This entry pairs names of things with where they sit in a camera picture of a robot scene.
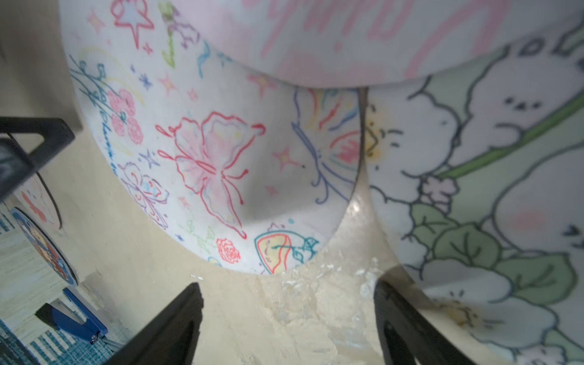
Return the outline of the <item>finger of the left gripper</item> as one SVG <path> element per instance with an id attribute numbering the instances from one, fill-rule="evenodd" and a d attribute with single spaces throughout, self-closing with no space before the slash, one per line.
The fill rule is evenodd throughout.
<path id="1" fill-rule="evenodd" d="M 60 118 L 1 118 L 1 199 L 12 194 L 73 143 L 74 132 Z"/>

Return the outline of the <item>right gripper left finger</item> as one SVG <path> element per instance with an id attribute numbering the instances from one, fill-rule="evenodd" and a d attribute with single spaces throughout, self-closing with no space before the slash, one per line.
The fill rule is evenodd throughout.
<path id="1" fill-rule="evenodd" d="M 191 364 L 203 321 L 204 300 L 191 283 L 108 364 Z"/>

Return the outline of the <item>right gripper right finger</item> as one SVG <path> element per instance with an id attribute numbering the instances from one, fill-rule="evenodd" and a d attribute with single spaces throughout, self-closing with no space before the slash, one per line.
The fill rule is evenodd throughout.
<path id="1" fill-rule="evenodd" d="M 374 307 L 384 363 L 391 365 L 474 363 L 440 334 L 388 282 L 377 281 Z"/>

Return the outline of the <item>white pink butterfly coaster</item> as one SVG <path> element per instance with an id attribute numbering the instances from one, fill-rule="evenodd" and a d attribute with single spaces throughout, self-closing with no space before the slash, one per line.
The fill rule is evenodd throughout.
<path id="1" fill-rule="evenodd" d="M 82 116 L 158 227 L 216 266 L 256 275 L 325 247 L 357 181 L 356 91 L 246 68 L 172 1 L 61 1 L 59 19 Z"/>

